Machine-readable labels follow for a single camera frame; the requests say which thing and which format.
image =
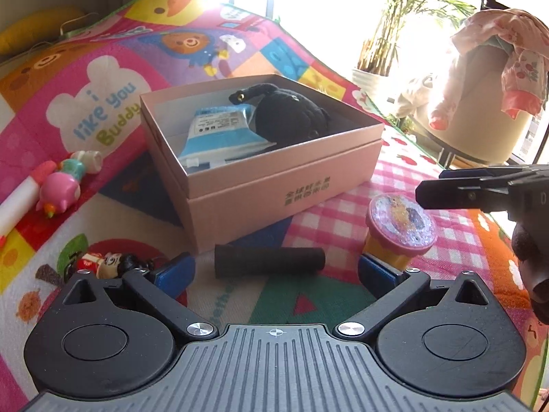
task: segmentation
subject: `person's hand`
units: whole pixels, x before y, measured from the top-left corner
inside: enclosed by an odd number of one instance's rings
[[[522,283],[528,290],[535,315],[543,323],[549,324],[549,255],[540,251],[540,248],[547,248],[545,245],[538,246],[522,225],[517,223],[511,247],[519,260]]]

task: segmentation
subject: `silver bolt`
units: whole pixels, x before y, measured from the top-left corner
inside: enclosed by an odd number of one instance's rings
[[[338,325],[338,331],[346,336],[358,336],[364,333],[364,326],[358,322],[343,322]]]
[[[187,333],[193,336],[207,336],[213,333],[213,326],[207,322],[195,322],[187,327]]]

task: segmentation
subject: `black cylinder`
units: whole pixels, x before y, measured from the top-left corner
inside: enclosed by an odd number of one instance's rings
[[[322,248],[243,248],[215,246],[215,277],[303,274],[324,269]]]

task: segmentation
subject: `open box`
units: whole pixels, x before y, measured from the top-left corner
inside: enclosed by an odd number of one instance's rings
[[[334,134],[187,173],[177,157],[196,110],[230,105],[230,94],[263,82],[324,108],[335,119]],[[231,242],[367,181],[382,146],[381,122],[279,75],[167,88],[142,95],[141,109],[147,146],[194,252]]]

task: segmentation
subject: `orange beak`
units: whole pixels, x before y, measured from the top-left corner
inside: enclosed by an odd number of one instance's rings
[[[46,217],[51,218],[56,213],[56,207],[51,203],[44,204],[44,213]]]
[[[168,0],[167,17],[173,17],[187,7],[191,0]]]

